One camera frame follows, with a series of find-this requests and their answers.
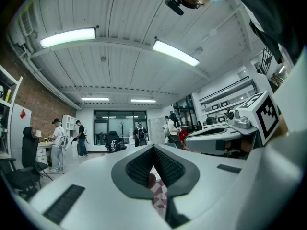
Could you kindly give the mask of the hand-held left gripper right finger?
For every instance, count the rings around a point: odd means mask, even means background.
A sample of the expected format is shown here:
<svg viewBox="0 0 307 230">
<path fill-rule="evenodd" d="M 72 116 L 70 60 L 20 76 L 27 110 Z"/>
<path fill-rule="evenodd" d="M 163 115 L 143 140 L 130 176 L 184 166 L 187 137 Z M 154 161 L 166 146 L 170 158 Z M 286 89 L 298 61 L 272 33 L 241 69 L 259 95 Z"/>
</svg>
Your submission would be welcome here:
<svg viewBox="0 0 307 230">
<path fill-rule="evenodd" d="M 202 155 L 154 145 L 155 168 L 167 187 L 165 218 L 154 228 L 238 228 L 250 188 L 246 160 Z"/>
</svg>

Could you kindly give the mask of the white arched cabinet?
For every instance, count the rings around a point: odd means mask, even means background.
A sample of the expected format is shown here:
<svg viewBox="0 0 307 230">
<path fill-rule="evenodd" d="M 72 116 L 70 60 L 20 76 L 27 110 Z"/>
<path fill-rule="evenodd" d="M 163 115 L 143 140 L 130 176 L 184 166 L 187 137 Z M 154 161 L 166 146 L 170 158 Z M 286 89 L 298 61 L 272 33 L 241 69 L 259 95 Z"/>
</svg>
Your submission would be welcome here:
<svg viewBox="0 0 307 230">
<path fill-rule="evenodd" d="M 69 115 L 62 116 L 62 127 L 65 130 L 66 137 L 73 137 L 75 139 L 77 137 L 77 133 L 79 131 L 79 127 L 76 125 L 77 119 L 75 117 Z M 67 159 L 75 159 L 78 157 L 78 141 L 75 140 L 72 142 L 72 146 L 64 151 L 64 157 Z"/>
</svg>

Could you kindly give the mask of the white air conditioner unit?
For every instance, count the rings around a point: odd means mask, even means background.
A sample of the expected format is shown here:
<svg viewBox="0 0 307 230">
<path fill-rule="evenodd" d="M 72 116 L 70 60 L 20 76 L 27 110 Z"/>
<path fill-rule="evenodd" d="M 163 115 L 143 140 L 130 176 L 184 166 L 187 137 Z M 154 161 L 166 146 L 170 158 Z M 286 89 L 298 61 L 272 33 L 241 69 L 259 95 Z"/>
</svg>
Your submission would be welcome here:
<svg viewBox="0 0 307 230">
<path fill-rule="evenodd" d="M 21 8 L 19 12 L 20 27 L 24 36 L 29 36 L 34 30 L 32 23 L 33 19 L 31 19 L 33 15 L 33 3 Z"/>
</svg>

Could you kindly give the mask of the pink white checkered tablecloth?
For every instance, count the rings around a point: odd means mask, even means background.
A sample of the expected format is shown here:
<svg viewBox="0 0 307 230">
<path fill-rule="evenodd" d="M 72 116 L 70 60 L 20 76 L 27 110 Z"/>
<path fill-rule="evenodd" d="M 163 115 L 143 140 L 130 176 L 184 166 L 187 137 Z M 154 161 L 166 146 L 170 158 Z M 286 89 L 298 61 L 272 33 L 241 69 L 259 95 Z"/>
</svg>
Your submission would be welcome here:
<svg viewBox="0 0 307 230">
<path fill-rule="evenodd" d="M 149 189 L 154 194 L 153 207 L 162 218 L 165 218 L 168 196 L 167 187 L 154 166 L 149 174 Z"/>
</svg>

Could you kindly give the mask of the black gaming chair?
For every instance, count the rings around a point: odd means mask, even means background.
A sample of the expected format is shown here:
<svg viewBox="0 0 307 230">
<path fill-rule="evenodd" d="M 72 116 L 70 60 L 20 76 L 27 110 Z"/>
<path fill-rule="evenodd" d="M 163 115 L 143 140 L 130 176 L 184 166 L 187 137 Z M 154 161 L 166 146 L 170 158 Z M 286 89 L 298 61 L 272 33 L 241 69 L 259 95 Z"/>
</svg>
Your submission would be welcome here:
<svg viewBox="0 0 307 230">
<path fill-rule="evenodd" d="M 116 131 L 110 131 L 106 138 L 106 145 L 108 153 L 125 150 L 127 146 L 119 142 L 119 136 Z"/>
</svg>

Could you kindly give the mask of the white locker cabinet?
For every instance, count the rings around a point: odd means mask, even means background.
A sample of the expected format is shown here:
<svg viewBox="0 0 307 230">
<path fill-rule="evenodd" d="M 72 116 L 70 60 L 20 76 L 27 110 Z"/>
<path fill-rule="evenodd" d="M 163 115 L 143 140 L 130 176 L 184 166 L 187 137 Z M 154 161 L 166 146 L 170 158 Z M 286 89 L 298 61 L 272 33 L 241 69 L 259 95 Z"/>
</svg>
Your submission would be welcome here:
<svg viewBox="0 0 307 230">
<path fill-rule="evenodd" d="M 165 121 L 163 118 L 152 118 L 148 120 L 149 137 L 152 144 L 164 144 L 165 132 L 163 125 Z"/>
</svg>

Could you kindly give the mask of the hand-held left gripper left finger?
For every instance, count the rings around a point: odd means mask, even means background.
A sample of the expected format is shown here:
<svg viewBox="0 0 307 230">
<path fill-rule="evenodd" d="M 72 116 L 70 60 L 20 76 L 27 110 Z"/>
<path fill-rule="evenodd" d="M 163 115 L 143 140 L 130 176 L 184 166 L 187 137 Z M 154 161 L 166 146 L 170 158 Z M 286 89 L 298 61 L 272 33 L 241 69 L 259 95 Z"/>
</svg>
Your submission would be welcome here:
<svg viewBox="0 0 307 230">
<path fill-rule="evenodd" d="M 66 230 L 171 230 L 150 200 L 127 197 L 113 184 L 112 167 L 138 148 L 85 160 L 44 186 L 30 205 L 40 214 L 71 185 L 85 190 L 59 224 Z"/>
</svg>

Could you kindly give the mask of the large dark-framed window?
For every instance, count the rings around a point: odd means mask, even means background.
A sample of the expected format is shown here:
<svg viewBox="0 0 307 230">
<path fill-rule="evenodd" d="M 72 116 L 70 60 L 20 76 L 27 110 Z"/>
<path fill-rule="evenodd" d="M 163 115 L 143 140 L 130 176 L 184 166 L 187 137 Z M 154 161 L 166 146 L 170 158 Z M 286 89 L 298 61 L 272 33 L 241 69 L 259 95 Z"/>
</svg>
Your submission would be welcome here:
<svg viewBox="0 0 307 230">
<path fill-rule="evenodd" d="M 116 131 L 119 136 L 119 142 L 122 143 L 119 123 L 125 123 L 125 136 L 127 144 L 134 146 L 133 131 L 138 122 L 147 128 L 146 111 L 94 111 L 94 144 L 97 146 L 106 145 L 106 138 L 110 131 Z"/>
</svg>

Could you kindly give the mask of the white shelving rack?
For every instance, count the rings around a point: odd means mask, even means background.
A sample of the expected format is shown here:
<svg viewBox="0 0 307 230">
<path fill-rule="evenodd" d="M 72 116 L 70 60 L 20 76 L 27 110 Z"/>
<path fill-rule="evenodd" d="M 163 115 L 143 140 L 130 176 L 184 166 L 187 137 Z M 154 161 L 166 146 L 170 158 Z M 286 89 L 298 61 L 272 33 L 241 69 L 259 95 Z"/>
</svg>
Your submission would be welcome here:
<svg viewBox="0 0 307 230">
<path fill-rule="evenodd" d="M 227 111 L 237 108 L 257 92 L 253 79 L 247 76 L 199 99 L 202 127 L 207 128 L 225 123 Z"/>
</svg>

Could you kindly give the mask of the white shelf unit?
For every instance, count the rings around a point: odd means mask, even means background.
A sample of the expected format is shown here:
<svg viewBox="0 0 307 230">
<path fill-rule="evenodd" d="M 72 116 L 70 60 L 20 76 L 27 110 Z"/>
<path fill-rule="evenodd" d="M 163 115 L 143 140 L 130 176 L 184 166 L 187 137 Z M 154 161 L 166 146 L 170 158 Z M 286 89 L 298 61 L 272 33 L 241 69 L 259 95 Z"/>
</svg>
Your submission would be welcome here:
<svg viewBox="0 0 307 230">
<path fill-rule="evenodd" d="M 15 79 L 0 65 L 0 159 L 11 158 L 11 126 L 15 98 L 23 78 Z"/>
</svg>

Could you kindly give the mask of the person's black clothing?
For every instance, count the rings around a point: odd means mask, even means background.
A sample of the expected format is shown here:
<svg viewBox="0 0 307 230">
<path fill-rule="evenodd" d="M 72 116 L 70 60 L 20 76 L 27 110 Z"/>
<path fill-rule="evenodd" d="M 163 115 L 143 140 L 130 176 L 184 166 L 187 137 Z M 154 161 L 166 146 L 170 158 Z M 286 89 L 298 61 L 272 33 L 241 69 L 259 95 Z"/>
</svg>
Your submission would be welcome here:
<svg viewBox="0 0 307 230">
<path fill-rule="evenodd" d="M 296 63 L 304 47 L 305 33 L 295 17 L 295 4 L 286 0 L 241 0 L 250 15 L 249 26 L 280 62 L 280 46 Z"/>
</svg>

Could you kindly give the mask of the person's right forearm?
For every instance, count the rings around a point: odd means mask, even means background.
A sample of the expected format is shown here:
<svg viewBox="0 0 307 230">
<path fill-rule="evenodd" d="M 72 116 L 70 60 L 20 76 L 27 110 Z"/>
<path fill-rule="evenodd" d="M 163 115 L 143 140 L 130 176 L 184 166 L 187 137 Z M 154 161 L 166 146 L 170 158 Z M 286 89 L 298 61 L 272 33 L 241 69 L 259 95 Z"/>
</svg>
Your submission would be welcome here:
<svg viewBox="0 0 307 230">
<path fill-rule="evenodd" d="M 276 130 L 277 137 L 284 136 L 288 133 L 288 127 L 287 127 L 287 124 L 284 120 L 283 115 L 281 114 L 279 116 L 279 118 L 280 118 L 280 124 L 279 124 L 279 127 Z"/>
</svg>

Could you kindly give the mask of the black coat rack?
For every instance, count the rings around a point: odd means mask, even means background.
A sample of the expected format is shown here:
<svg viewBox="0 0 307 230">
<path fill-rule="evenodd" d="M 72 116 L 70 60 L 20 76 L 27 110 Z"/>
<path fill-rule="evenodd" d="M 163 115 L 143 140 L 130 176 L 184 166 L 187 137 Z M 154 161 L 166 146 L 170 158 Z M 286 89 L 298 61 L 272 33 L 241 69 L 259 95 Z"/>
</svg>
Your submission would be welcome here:
<svg viewBox="0 0 307 230">
<path fill-rule="evenodd" d="M 119 128 L 122 137 L 122 144 L 127 144 L 127 137 L 125 136 L 125 123 L 123 121 L 119 123 Z"/>
</svg>

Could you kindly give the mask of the white panel with red diamond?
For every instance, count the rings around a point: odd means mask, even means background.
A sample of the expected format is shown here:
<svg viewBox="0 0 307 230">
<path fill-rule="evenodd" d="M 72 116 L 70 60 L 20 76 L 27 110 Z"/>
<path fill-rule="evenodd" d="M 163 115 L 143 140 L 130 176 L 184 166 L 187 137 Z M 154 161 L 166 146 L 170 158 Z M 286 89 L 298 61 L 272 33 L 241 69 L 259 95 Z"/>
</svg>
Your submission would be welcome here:
<svg viewBox="0 0 307 230">
<path fill-rule="evenodd" d="M 10 128 L 11 151 L 22 149 L 23 130 L 31 125 L 31 115 L 31 110 L 14 104 Z"/>
</svg>

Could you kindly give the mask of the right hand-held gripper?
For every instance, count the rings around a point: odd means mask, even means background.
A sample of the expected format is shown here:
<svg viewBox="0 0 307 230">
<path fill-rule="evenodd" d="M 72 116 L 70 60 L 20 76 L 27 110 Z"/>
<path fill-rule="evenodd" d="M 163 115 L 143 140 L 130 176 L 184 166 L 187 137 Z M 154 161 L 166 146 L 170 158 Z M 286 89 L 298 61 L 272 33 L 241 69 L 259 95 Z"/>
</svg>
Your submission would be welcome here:
<svg viewBox="0 0 307 230">
<path fill-rule="evenodd" d="M 225 143 L 231 137 L 259 133 L 265 145 L 280 123 L 275 103 L 268 91 L 257 93 L 228 113 L 227 125 L 196 131 L 185 139 L 191 151 L 209 155 L 224 155 Z"/>
</svg>

